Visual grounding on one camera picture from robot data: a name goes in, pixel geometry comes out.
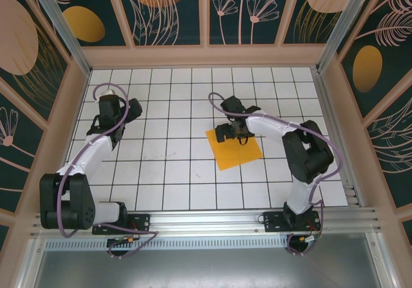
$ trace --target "dark green wallpaper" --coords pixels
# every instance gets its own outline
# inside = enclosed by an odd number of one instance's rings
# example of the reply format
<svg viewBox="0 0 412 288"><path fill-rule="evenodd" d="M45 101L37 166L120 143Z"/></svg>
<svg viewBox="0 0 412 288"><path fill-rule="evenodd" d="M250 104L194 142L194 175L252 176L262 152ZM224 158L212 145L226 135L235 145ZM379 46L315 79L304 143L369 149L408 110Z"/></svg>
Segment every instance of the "dark green wallpaper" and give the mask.
<svg viewBox="0 0 412 288"><path fill-rule="evenodd" d="M25 0L0 6L0 77L47 120L67 63Z"/></svg>
<svg viewBox="0 0 412 288"><path fill-rule="evenodd" d="M5 243L7 232L8 232L8 227L0 225L0 253L1 253L1 249L3 248L3 244Z"/></svg>
<svg viewBox="0 0 412 288"><path fill-rule="evenodd" d="M369 4L370 1L371 0L365 0L365 2L363 2L362 8L360 8L355 20L353 21L352 25L349 27L348 31L346 32L346 35L343 37L340 45L337 48L337 53L338 54L343 49L343 46L346 44L346 41L348 40L350 34L352 33L352 30L355 28L356 24L358 23L359 19L361 18L363 12L365 11L365 8L367 7L367 5Z"/></svg>
<svg viewBox="0 0 412 288"><path fill-rule="evenodd" d="M407 239L409 240L409 244L411 244L412 246L412 219L406 220L402 223L402 225L404 226Z"/></svg>
<svg viewBox="0 0 412 288"><path fill-rule="evenodd" d="M362 116L412 68L412 0L379 0L342 60Z"/></svg>
<svg viewBox="0 0 412 288"><path fill-rule="evenodd" d="M396 207L412 203L412 86L368 132Z"/></svg>
<svg viewBox="0 0 412 288"><path fill-rule="evenodd" d="M200 44L199 0L122 0L135 45Z"/></svg>
<svg viewBox="0 0 412 288"><path fill-rule="evenodd" d="M273 44L285 3L286 0L210 0L210 44L239 44L239 29L242 44Z"/></svg>
<svg viewBox="0 0 412 288"><path fill-rule="evenodd" d="M81 46L123 46L110 0L56 0Z"/></svg>
<svg viewBox="0 0 412 288"><path fill-rule="evenodd" d="M43 7L39 4L38 0L35 0L37 3L37 6L40 7L40 10L42 11L44 17L47 19L47 21L49 22L50 26L53 27L54 32L56 33L57 37L59 37L60 42L63 44L64 49L66 50L66 52L71 56L71 52L69 51L68 47L66 46L66 43L63 41L62 37L60 36L59 32L56 31L56 29L54 28L54 25L52 23L52 21L50 20L49 16L47 15L46 11L44 11Z"/></svg>
<svg viewBox="0 0 412 288"><path fill-rule="evenodd" d="M0 208L14 212L43 131L0 94Z"/></svg>
<svg viewBox="0 0 412 288"><path fill-rule="evenodd" d="M297 0L284 44L326 43L347 1Z"/></svg>

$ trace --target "pink circle shape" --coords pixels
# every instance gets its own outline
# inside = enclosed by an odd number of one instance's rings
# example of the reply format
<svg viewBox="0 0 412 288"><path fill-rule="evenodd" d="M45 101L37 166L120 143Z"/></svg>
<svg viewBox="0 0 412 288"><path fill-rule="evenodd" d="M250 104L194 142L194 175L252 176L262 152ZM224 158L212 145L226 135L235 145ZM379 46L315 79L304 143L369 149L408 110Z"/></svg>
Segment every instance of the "pink circle shape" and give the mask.
<svg viewBox="0 0 412 288"><path fill-rule="evenodd" d="M258 23L258 22L259 22L259 18L258 18L257 16L252 15L252 16L250 17L250 21L251 21L252 23Z"/></svg>
<svg viewBox="0 0 412 288"><path fill-rule="evenodd" d="M13 136L8 135L4 140L3 140L3 145L4 146L11 146L13 144Z"/></svg>

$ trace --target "black mounting bracket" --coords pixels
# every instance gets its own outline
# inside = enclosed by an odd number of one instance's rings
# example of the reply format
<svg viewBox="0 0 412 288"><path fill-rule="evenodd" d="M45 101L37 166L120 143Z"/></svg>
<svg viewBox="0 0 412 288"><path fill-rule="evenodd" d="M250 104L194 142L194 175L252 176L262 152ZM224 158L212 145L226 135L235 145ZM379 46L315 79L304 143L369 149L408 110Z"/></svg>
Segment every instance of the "black mounting bracket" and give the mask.
<svg viewBox="0 0 412 288"><path fill-rule="evenodd" d="M310 232L312 225L317 230L321 229L321 223L319 220L319 214L317 211L307 210L303 213L295 222L294 225L290 225L285 218L284 211L277 212L264 212L263 217L259 223L265 226L265 232Z"/></svg>
<svg viewBox="0 0 412 288"><path fill-rule="evenodd" d="M113 226L122 227L126 229L148 231L150 228L149 214L127 214L127 223L125 225L113 223ZM123 232L117 229L108 227L94 226L91 231L93 235L130 235L131 233Z"/></svg>

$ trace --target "enclosure wall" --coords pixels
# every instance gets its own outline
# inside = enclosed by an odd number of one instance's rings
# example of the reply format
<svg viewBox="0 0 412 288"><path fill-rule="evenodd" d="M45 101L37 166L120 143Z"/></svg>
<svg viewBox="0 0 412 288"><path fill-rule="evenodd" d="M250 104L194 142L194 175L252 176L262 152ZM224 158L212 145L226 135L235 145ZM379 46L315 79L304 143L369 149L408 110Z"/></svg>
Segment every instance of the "enclosure wall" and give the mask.
<svg viewBox="0 0 412 288"><path fill-rule="evenodd" d="M411 0L371 0L324 78L367 206L412 286Z"/></svg>
<svg viewBox="0 0 412 288"><path fill-rule="evenodd" d="M86 77L34 0L0 0L0 278L10 287Z"/></svg>
<svg viewBox="0 0 412 288"><path fill-rule="evenodd" d="M348 0L56 0L94 68L315 64Z"/></svg>

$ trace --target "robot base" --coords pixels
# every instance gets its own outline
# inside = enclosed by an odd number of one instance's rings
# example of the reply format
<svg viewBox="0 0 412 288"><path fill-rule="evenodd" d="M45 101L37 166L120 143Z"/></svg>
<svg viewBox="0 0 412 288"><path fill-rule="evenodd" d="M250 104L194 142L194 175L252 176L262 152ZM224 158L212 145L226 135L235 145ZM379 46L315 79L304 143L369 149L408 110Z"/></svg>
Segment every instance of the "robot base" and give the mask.
<svg viewBox="0 0 412 288"><path fill-rule="evenodd" d="M150 215L149 214L128 214L127 215L127 225L124 227L123 225L118 225L116 223L112 223L114 226L123 227L127 229L134 229L139 231L148 231L150 228ZM129 235L130 233L126 233L117 229L112 229L108 227L93 227L91 232L93 235Z"/></svg>

